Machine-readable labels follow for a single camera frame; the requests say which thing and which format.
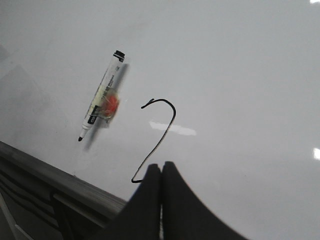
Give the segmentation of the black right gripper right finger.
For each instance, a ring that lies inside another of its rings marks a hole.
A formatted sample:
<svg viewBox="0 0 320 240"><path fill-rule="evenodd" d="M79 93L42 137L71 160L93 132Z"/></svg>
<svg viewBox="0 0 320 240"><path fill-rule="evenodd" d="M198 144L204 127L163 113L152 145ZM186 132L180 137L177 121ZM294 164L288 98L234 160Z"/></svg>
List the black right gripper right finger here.
<svg viewBox="0 0 320 240"><path fill-rule="evenodd" d="M171 161L162 169L162 222L165 240L246 239L201 202Z"/></svg>

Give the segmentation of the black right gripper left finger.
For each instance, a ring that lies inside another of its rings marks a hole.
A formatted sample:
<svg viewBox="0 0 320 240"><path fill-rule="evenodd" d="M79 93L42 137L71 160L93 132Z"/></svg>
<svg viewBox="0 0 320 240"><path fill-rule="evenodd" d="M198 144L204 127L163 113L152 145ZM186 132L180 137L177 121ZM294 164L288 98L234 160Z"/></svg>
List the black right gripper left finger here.
<svg viewBox="0 0 320 240"><path fill-rule="evenodd" d="M121 212L91 240L158 240L160 238L161 171L148 166L139 187Z"/></svg>

